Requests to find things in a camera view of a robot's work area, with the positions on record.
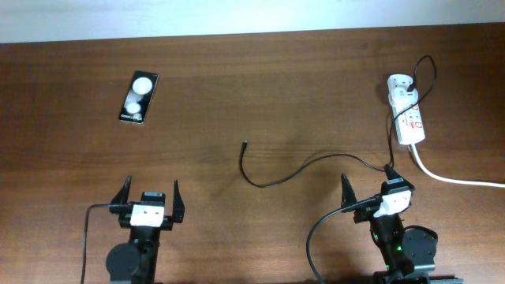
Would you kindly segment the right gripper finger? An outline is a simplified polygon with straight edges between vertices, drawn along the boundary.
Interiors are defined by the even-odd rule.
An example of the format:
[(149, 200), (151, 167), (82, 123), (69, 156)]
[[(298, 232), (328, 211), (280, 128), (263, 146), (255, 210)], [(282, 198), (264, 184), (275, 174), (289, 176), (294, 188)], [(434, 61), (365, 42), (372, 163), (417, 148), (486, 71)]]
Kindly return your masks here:
[(341, 174), (342, 183), (342, 198), (341, 198), (341, 208), (343, 212), (352, 211), (352, 206), (357, 203), (357, 199), (350, 184), (350, 180), (345, 174)]
[(384, 166), (384, 171), (385, 174), (387, 175), (388, 180), (394, 180), (399, 178), (399, 174), (389, 164), (386, 164)]

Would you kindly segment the black smartphone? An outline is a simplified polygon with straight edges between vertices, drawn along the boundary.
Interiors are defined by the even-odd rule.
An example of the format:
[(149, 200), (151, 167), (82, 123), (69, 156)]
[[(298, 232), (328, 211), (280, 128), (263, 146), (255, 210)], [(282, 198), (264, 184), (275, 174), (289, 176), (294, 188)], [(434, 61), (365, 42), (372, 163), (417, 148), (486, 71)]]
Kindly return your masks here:
[(155, 94), (159, 80), (157, 73), (136, 70), (131, 82), (118, 119), (123, 122), (143, 125), (147, 117), (149, 106)]

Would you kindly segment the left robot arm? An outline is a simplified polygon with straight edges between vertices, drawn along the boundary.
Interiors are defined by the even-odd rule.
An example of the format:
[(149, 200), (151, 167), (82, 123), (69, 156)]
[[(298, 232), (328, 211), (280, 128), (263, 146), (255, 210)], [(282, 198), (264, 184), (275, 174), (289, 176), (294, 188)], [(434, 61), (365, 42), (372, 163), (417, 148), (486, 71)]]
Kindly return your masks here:
[(129, 240), (115, 245), (107, 254), (106, 268), (110, 283), (153, 283), (160, 235), (183, 222), (185, 205), (178, 181), (174, 182), (172, 213), (165, 213), (166, 195), (143, 192), (139, 202), (128, 201), (132, 178), (110, 202), (110, 213), (118, 216), (122, 229), (129, 230)]

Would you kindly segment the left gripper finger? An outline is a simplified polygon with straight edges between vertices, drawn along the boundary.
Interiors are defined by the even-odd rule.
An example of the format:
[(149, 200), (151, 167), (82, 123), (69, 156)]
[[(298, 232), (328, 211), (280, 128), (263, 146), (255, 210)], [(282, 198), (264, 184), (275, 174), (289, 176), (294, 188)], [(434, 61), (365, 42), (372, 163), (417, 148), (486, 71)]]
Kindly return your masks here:
[(181, 198), (178, 180), (175, 180), (173, 205), (172, 205), (172, 222), (182, 223), (184, 216), (185, 216), (185, 204)]
[(125, 214), (129, 210), (130, 204), (128, 203), (128, 198), (131, 182), (132, 177), (128, 176), (121, 189), (111, 200), (109, 206), (109, 212), (111, 214)]

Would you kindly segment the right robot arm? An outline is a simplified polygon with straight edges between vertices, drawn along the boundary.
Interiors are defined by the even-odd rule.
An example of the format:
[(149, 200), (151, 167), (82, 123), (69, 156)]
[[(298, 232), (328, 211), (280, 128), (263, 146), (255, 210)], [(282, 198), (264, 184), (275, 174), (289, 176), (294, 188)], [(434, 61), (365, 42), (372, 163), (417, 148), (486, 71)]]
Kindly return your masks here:
[(411, 206), (415, 187), (386, 165), (387, 180), (378, 194), (359, 201), (345, 174), (341, 175), (344, 212), (353, 212), (355, 223), (368, 222), (370, 234), (380, 250), (385, 271), (373, 274), (374, 283), (429, 283), (435, 270), (438, 234), (423, 226), (404, 226), (400, 214)]

